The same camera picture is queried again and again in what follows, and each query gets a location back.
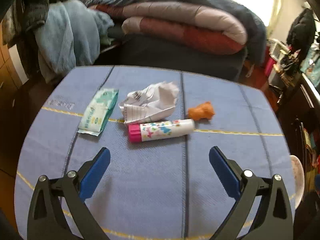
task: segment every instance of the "gray comforter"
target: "gray comforter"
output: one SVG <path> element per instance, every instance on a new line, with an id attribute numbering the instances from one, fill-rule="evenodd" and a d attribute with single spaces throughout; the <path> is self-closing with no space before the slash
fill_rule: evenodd
<path id="1" fill-rule="evenodd" d="M 261 19 L 247 7 L 232 0 L 90 0 L 88 5 L 108 4 L 113 6 L 125 6 L 144 1 L 182 1 L 226 11 L 235 16 L 246 28 L 248 33 L 248 59 L 261 65 L 264 60 L 266 48 L 266 28 Z"/>

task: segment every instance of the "wooden cabinet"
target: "wooden cabinet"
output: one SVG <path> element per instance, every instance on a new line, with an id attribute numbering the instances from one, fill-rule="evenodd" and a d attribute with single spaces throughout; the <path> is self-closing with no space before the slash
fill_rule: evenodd
<path id="1" fill-rule="evenodd" d="M 9 50 L 7 45 L 2 45 L 2 22 L 0 23 L 0 48 L 1 48 L 1 57 L 3 60 L 3 63 L 6 62 L 10 58 Z"/>
<path id="2" fill-rule="evenodd" d="M 15 84 L 15 86 L 17 87 L 17 89 L 20 88 L 22 86 L 22 82 L 17 74 L 16 69 L 14 68 L 14 65 L 12 63 L 11 58 L 9 58 L 7 60 L 7 62 L 5 63 L 5 67 L 7 68 L 8 72 L 12 78 L 12 81 Z"/>
<path id="3" fill-rule="evenodd" d="M 308 89 L 309 85 L 301 77 L 289 100 L 280 106 L 277 114 L 290 153 L 297 156 L 301 163 L 305 163 L 303 128 L 312 132 L 318 124 L 316 112 L 319 103 Z"/>
<path id="4" fill-rule="evenodd" d="M 14 97 L 17 88 L 10 76 L 6 64 L 0 68 L 0 103 L 1 105 L 9 103 Z"/>

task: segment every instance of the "folded blanket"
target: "folded blanket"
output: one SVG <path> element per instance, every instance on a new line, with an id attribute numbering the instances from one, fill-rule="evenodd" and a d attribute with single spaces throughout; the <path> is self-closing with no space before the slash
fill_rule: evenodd
<path id="1" fill-rule="evenodd" d="M 207 6 L 169 1 L 133 3 L 124 7 L 97 5 L 96 9 L 113 18 L 134 16 L 122 26 L 126 34 L 152 34 L 212 54 L 237 53 L 247 41 L 247 32 L 239 20 L 229 13 Z M 154 18 L 142 19 L 137 16 Z"/>
<path id="2" fill-rule="evenodd" d="M 204 5 L 227 12 L 238 19 L 248 35 L 246 43 L 248 59 L 256 64 L 263 63 L 266 49 L 266 27 L 261 19 L 247 7 L 232 0 L 90 0 L 89 5 L 106 4 L 112 6 L 126 6 L 147 1 L 180 1 L 197 5 Z"/>
<path id="3" fill-rule="evenodd" d="M 108 14 L 88 9 L 79 0 L 51 4 L 46 23 L 34 31 L 46 82 L 76 66 L 92 65 L 100 54 L 100 36 L 113 25 Z"/>
<path id="4" fill-rule="evenodd" d="M 247 41 L 247 32 L 239 20 L 229 13 L 208 6 L 169 1 L 134 3 L 119 8 L 97 5 L 96 9 L 113 18 L 154 17 L 220 31 L 241 45 Z"/>
<path id="5" fill-rule="evenodd" d="M 122 29 L 125 34 L 149 34 L 215 55 L 235 54 L 244 47 L 222 32 L 148 17 L 130 17 L 124 21 Z"/>

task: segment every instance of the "dark blue stitching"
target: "dark blue stitching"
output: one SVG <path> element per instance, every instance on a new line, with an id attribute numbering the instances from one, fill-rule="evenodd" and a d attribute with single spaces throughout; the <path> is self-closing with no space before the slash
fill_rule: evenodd
<path id="1" fill-rule="evenodd" d="M 259 132 L 259 133 L 262 133 L 261 128 L 260 128 L 260 125 L 259 125 L 259 122 L 258 122 L 258 119 L 257 119 L 257 117 L 255 116 L 255 114 L 254 114 L 254 112 L 253 112 L 252 105 L 250 104 L 250 102 L 249 102 L 249 100 L 248 100 L 248 98 L 247 98 L 247 95 L 244 93 L 244 90 L 243 90 L 243 88 L 242 88 L 242 85 L 238 85 L 238 86 L 239 86 L 239 88 L 240 88 L 240 91 L 241 91 L 241 93 L 242 93 L 242 96 L 243 96 L 244 100 L 245 100 L 245 101 L 247 102 L 247 104 L 248 104 L 249 110 L 250 110 L 250 112 L 251 112 L 253 121 L 254 121 L 254 123 L 255 123 L 255 125 L 256 125 L 256 127 L 257 127 L 258 132 Z M 269 158 L 269 152 L 268 152 L 268 150 L 267 150 L 267 144 L 266 144 L 266 141 L 265 141 L 263 135 L 259 135 L 259 137 L 260 137 L 260 139 L 261 139 L 261 142 L 262 142 L 262 145 L 263 145 L 263 148 L 264 148 L 264 153 L 265 153 L 265 155 L 266 155 L 266 159 L 267 159 L 267 162 L 268 162 L 269 171 L 270 171 L 270 177 L 272 177 L 272 174 L 273 174 L 273 173 L 272 173 L 272 165 L 271 165 L 271 161 L 270 161 L 270 158 Z"/>
<path id="2" fill-rule="evenodd" d="M 96 90 L 96 92 L 93 94 L 92 97 L 94 97 L 94 95 L 98 92 L 98 90 L 106 83 L 106 81 L 108 80 L 109 76 L 111 75 L 111 72 L 113 71 L 113 69 L 115 68 L 115 66 L 113 66 L 110 70 L 109 70 L 109 73 L 108 75 L 106 76 L 106 78 L 104 79 L 104 81 L 102 82 L 102 84 L 98 87 L 98 89 Z M 73 151 L 73 147 L 75 146 L 76 144 L 76 140 L 78 138 L 78 126 L 77 126 L 77 129 L 76 129 L 76 132 L 75 132 L 75 135 L 73 136 L 73 139 L 71 141 L 71 144 L 70 144 L 70 147 L 69 147 L 69 150 L 68 150 L 68 154 L 66 156 L 66 159 L 65 159 L 65 162 L 64 162 L 64 166 L 63 166 L 63 170 L 62 170 L 62 176 L 64 176 L 66 173 L 67 173 L 67 170 L 68 170 L 68 166 L 69 166 L 69 162 L 70 162 L 70 159 L 71 159 L 71 154 L 72 154 L 72 151 Z"/>
<path id="3" fill-rule="evenodd" d="M 184 95 L 183 72 L 180 72 L 181 96 L 182 96 L 182 117 L 186 117 L 186 100 Z M 189 231 L 189 164 L 188 164 L 188 135 L 184 136 L 182 149 L 182 230 L 181 238 L 188 237 Z"/>

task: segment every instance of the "yellow line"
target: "yellow line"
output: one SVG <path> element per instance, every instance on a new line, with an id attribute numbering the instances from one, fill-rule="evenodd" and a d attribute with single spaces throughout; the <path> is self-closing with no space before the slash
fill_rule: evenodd
<path id="1" fill-rule="evenodd" d="M 31 188 L 32 190 L 35 190 L 35 188 L 30 184 L 30 182 L 25 177 L 22 176 L 22 174 L 20 172 L 17 171 L 17 175 L 29 186 L 29 188 Z M 295 197 L 295 195 L 296 195 L 295 193 L 292 194 L 289 197 L 289 200 L 292 200 Z M 70 212 L 68 212 L 66 210 L 62 210 L 62 211 L 66 216 L 72 217 Z M 247 228 L 247 227 L 251 226 L 252 222 L 253 222 L 253 220 L 250 220 L 250 221 L 244 223 L 242 228 Z M 128 239 L 133 239 L 133 240 L 197 240 L 197 239 L 211 238 L 211 236 L 213 235 L 213 233 L 212 233 L 212 234 L 202 235 L 202 236 L 185 237 L 184 239 L 183 238 L 150 238 L 150 237 L 129 235 L 129 234 L 126 234 L 126 233 L 113 231 L 113 230 L 110 230 L 110 229 L 107 229 L 107 228 L 102 228 L 102 230 L 105 233 L 111 234 L 113 236 L 119 236 L 119 237 L 122 237 L 122 238 L 128 238 Z"/>
<path id="2" fill-rule="evenodd" d="M 27 181 L 27 179 L 21 175 L 20 172 L 17 171 L 17 175 L 23 180 L 23 182 L 24 182 L 25 184 L 27 184 L 27 185 L 29 186 L 29 188 L 31 188 L 32 190 L 35 190 L 35 187 L 32 186 L 32 185 L 30 184 L 30 182 Z"/>
<path id="3" fill-rule="evenodd" d="M 83 114 L 78 114 L 78 113 L 73 113 L 73 112 L 68 112 L 68 111 L 63 111 L 63 110 L 57 110 L 57 109 L 50 108 L 50 107 L 45 107 L 45 106 L 43 106 L 42 109 L 47 110 L 47 111 L 53 111 L 53 112 L 56 112 L 56 113 L 61 113 L 61 114 L 69 114 L 69 115 L 75 115 L 75 116 L 80 116 L 80 117 L 83 116 Z M 121 120 L 121 119 L 109 118 L 109 121 L 110 122 L 121 122 L 121 123 L 124 123 L 124 120 Z M 240 134 L 240 135 L 284 136 L 282 133 L 234 132 L 234 131 L 222 131 L 222 130 L 210 130 L 210 129 L 195 129 L 195 132 L 222 133 L 222 134 Z"/>
<path id="4" fill-rule="evenodd" d="M 282 133 L 234 132 L 234 131 L 209 130 L 209 129 L 195 129 L 195 131 L 196 132 L 222 133 L 222 134 L 284 136 Z"/>
<path id="5" fill-rule="evenodd" d="M 44 110 L 47 110 L 47 111 L 56 112 L 56 113 L 61 113 L 61 114 L 75 115 L 75 116 L 79 116 L 79 117 L 83 116 L 83 114 L 78 114 L 78 113 L 68 112 L 68 111 L 63 111 L 63 110 L 57 110 L 57 109 L 46 107 L 46 106 L 41 107 L 41 109 L 44 109 Z M 124 120 L 118 120 L 118 119 L 112 119 L 112 118 L 109 118 L 108 120 L 110 122 L 122 122 L 122 123 L 124 123 Z"/>
<path id="6" fill-rule="evenodd" d="M 50 107 L 45 107 L 45 106 L 41 107 L 41 109 L 48 110 L 48 111 L 53 111 L 53 112 L 61 113 L 61 114 L 69 114 L 69 115 L 75 115 L 75 116 L 80 116 L 80 117 L 83 116 L 83 114 L 78 114 L 78 113 L 73 113 L 73 112 L 58 110 L 58 109 L 54 109 L 54 108 L 50 108 Z"/>

